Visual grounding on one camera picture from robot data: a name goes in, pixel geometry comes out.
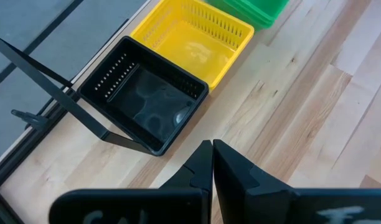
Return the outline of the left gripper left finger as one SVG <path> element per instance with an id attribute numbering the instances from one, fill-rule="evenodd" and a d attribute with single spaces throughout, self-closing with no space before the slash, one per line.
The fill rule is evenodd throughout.
<path id="1" fill-rule="evenodd" d="M 213 145 L 202 141 L 157 189 L 77 189 L 58 197 L 50 224 L 210 224 Z"/>

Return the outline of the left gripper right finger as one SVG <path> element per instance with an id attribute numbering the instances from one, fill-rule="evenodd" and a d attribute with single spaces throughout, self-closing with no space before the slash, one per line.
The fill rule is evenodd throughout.
<path id="1" fill-rule="evenodd" d="M 224 224 L 381 224 L 381 189 L 297 189 L 225 142 L 213 147 Z"/>

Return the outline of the black plastic basket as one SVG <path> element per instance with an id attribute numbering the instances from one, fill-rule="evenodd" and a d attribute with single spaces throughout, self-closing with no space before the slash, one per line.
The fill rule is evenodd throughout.
<path id="1" fill-rule="evenodd" d="M 161 156 L 204 101 L 209 87 L 125 36 L 77 93 L 140 144 L 141 152 Z"/>

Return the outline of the black table clamp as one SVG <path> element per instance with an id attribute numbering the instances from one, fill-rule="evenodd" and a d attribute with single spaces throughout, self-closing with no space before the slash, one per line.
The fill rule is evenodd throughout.
<path id="1" fill-rule="evenodd" d="M 11 114 L 20 118 L 21 120 L 26 122 L 28 125 L 32 126 L 34 129 L 37 129 L 37 130 L 43 129 L 49 123 L 48 118 L 41 115 L 32 114 L 29 112 L 12 110 Z"/>

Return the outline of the black aluminium table frame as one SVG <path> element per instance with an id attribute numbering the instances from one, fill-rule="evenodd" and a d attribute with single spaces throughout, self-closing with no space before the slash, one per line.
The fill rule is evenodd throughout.
<path id="1" fill-rule="evenodd" d="M 28 64 L 37 70 L 41 75 L 45 75 L 48 80 L 53 79 L 62 85 L 59 89 L 66 100 L 78 102 L 80 95 L 72 88 L 73 83 L 60 76 L 50 68 L 36 61 L 23 51 L 0 38 L 0 53 L 8 58 L 16 67 Z M 46 114 L 38 113 L 49 119 L 49 123 L 43 129 L 34 129 L 29 125 L 31 130 L 25 136 L 14 144 L 7 155 L 2 156 L 0 161 L 0 186 L 8 179 L 8 177 L 19 167 L 20 164 L 28 157 L 39 143 L 44 140 L 57 123 L 68 113 L 68 109 L 64 108 L 59 100 L 51 97 L 44 108 Z M 0 224 L 24 224 L 19 215 L 8 204 L 6 199 L 0 193 Z"/>

